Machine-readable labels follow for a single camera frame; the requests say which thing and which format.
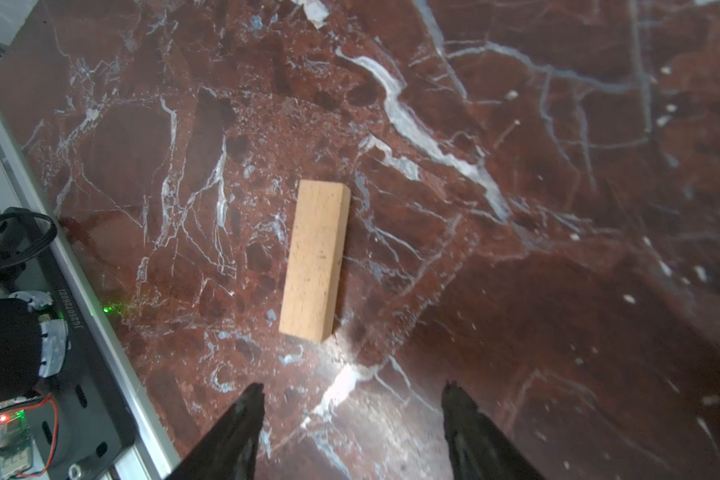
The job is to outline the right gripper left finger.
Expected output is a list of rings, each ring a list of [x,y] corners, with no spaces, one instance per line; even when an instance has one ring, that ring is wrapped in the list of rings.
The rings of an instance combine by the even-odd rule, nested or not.
[[[252,383],[167,479],[253,479],[264,418],[264,385]]]

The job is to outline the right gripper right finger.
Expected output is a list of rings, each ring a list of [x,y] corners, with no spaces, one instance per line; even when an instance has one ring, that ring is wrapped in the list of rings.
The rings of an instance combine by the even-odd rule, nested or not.
[[[441,406],[455,479],[544,478],[457,382],[446,382]]]

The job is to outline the wood block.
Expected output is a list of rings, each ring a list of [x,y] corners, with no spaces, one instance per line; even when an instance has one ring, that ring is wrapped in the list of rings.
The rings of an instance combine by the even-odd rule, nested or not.
[[[350,189],[299,183],[279,331],[320,343],[332,332],[346,239]]]

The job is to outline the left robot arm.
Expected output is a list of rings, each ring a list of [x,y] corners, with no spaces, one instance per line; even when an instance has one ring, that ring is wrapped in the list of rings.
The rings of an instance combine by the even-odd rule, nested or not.
[[[65,362],[69,329],[19,298],[0,299],[0,403],[27,395]]]

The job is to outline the left circuit board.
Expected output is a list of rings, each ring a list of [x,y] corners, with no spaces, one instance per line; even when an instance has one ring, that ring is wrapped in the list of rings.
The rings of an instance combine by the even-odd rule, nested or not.
[[[0,479],[19,479],[32,471],[33,444],[25,409],[0,413]]]

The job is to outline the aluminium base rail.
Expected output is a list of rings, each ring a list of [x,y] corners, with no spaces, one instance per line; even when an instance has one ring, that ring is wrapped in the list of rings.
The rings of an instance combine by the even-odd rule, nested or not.
[[[179,458],[0,114],[0,477],[165,479]]]

